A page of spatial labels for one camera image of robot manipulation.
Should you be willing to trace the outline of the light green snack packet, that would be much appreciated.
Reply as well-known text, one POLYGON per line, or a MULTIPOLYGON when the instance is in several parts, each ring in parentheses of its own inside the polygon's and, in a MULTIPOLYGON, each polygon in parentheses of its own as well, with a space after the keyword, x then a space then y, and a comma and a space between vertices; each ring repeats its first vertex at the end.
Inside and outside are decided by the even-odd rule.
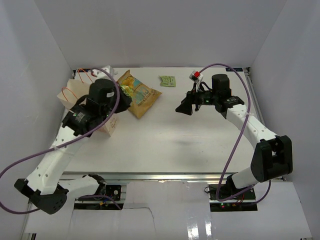
POLYGON ((174 76, 161 75, 159 78, 161 87, 176 87, 176 78, 174 76))

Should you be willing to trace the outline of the green sour candy packet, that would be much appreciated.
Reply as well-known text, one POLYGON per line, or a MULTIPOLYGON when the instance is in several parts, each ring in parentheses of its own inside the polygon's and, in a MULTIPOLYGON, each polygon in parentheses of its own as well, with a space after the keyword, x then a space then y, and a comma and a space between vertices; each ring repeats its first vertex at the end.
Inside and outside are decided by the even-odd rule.
POLYGON ((120 86, 121 87, 121 90, 124 92, 124 94, 126 95, 126 96, 128 96, 128 97, 132 97, 132 95, 133 95, 133 90, 129 87, 129 86, 127 86, 127 85, 121 85, 120 86))

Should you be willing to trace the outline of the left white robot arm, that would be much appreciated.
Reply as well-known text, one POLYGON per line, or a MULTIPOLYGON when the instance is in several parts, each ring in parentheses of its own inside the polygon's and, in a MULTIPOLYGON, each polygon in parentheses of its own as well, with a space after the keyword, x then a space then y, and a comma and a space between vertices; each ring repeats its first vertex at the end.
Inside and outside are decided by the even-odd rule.
POLYGON ((93 132, 113 114, 126 111, 131 102, 130 95, 118 83, 97 79, 68 110, 55 141, 36 169, 28 177, 17 179, 14 187, 39 210, 49 215, 58 212, 71 191, 59 184, 66 167, 93 132))

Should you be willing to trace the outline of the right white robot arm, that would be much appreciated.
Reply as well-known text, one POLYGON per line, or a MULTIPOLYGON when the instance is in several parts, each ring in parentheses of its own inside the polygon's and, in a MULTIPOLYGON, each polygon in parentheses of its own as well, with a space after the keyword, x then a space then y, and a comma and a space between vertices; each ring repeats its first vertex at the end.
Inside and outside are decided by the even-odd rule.
POLYGON ((238 96, 232 95, 230 79, 226 74, 211 77, 212 86, 202 81, 203 75, 193 71, 189 78, 193 87, 176 108, 177 113, 192 115, 201 106, 214 106, 226 120, 240 131, 254 149, 250 166, 227 177, 226 183, 219 183, 216 199, 220 202, 236 200, 257 183, 263 183, 293 171, 292 141, 286 136, 279 136, 266 128, 249 107, 238 96))

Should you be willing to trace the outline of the kettle chips bag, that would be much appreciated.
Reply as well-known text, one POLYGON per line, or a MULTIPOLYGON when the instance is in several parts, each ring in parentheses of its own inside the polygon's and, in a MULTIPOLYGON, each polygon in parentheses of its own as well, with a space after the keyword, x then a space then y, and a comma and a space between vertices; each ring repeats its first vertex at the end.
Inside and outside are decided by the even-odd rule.
POLYGON ((140 80, 132 76, 130 70, 127 70, 117 82, 120 86, 126 85, 132 89, 132 102, 128 110, 137 119, 140 119, 162 94, 160 91, 149 88, 140 80))

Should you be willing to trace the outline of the blue table corner label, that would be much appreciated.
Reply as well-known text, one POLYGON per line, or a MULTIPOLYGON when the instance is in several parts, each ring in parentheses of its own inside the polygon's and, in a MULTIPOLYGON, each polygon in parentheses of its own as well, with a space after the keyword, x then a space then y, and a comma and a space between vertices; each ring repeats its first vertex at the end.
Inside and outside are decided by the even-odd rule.
POLYGON ((225 70, 226 70, 227 72, 234 72, 234 71, 236 71, 236 72, 243 72, 243 71, 244 71, 243 68, 241 68, 241 67, 235 67, 235 68, 226 67, 225 70))

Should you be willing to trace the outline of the aluminium table rail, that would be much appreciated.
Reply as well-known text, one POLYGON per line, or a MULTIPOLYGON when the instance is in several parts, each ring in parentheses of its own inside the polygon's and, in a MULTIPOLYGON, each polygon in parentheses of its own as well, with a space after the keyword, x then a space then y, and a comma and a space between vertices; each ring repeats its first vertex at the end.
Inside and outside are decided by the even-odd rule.
POLYGON ((219 173, 168 173, 168 172, 99 172, 106 181, 187 181, 218 182, 219 173))

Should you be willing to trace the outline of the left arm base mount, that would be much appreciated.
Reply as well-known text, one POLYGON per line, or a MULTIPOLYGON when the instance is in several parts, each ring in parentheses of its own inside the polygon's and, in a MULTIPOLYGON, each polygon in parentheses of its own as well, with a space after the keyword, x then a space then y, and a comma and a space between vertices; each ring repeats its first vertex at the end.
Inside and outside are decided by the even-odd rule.
POLYGON ((121 199, 121 185, 103 185, 93 194, 87 194, 78 198, 79 201, 99 201, 102 204, 116 202, 121 199))

